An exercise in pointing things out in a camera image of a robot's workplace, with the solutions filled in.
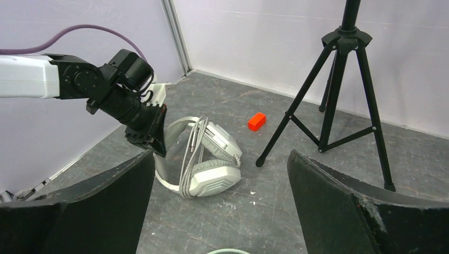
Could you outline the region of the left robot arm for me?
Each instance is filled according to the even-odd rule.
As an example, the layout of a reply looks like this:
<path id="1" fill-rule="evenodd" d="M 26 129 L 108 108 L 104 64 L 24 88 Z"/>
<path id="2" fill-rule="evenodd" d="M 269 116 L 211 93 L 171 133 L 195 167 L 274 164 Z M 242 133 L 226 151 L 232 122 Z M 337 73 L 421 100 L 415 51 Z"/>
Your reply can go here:
<path id="1" fill-rule="evenodd" d="M 153 68 L 126 49 L 100 67 L 72 55 L 1 56 L 2 98 L 84 98 L 90 114 L 125 125 L 129 143 L 164 157 L 167 107 L 153 79 Z"/>

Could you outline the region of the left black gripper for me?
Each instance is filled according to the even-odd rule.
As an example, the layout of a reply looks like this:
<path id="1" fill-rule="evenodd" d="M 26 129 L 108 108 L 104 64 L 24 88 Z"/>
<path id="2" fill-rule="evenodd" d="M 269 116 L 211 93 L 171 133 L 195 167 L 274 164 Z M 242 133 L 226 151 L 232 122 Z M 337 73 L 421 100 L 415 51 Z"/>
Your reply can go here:
<path id="1" fill-rule="evenodd" d="M 166 104 L 143 105 L 139 109 L 137 118 L 126 124 L 124 137 L 134 146 L 151 150 L 155 154 L 165 157 L 167 153 L 164 136 L 166 113 Z"/>

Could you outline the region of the white grey headphones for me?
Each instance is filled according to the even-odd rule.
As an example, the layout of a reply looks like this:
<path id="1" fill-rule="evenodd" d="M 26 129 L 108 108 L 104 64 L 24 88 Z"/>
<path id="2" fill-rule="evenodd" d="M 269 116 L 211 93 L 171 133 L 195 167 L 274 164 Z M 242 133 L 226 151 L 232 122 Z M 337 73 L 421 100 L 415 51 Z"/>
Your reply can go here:
<path id="1" fill-rule="evenodd" d="M 155 176 L 170 191 L 183 198 L 213 196 L 241 181 L 241 156 L 236 140 L 208 117 L 183 117 L 165 130 L 165 144 L 170 147 L 187 128 L 191 128 L 178 184 L 168 181 L 167 160 L 154 155 Z"/>

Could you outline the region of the green headphones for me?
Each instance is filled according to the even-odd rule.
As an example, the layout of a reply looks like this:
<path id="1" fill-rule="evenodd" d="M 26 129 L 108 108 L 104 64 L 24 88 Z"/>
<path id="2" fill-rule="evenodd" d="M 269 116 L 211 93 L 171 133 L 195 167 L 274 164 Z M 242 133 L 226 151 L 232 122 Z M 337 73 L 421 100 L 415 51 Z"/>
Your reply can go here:
<path id="1" fill-rule="evenodd" d="M 222 249 L 216 249 L 210 252 L 207 252 L 207 254 L 224 254 L 224 253 L 230 253 L 230 254 L 250 254 L 247 251 L 235 249 L 235 248 L 222 248 Z"/>

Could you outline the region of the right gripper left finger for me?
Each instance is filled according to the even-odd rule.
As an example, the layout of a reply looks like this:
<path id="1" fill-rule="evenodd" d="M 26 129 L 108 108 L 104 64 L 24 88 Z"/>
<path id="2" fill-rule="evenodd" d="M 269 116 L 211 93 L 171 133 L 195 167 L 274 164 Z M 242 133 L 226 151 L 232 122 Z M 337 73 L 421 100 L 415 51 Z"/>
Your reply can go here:
<path id="1" fill-rule="evenodd" d="M 144 151 L 69 187 L 1 204 L 1 253 L 136 253 L 154 176 Z"/>

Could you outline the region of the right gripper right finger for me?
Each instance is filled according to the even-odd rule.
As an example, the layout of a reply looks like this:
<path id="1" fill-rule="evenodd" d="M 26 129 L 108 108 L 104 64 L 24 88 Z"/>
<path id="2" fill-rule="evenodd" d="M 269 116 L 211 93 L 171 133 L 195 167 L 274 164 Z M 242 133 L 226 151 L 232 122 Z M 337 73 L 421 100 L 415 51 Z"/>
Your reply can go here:
<path id="1" fill-rule="evenodd" d="M 308 253 L 448 253 L 448 203 L 402 195 L 292 150 L 288 178 Z"/>

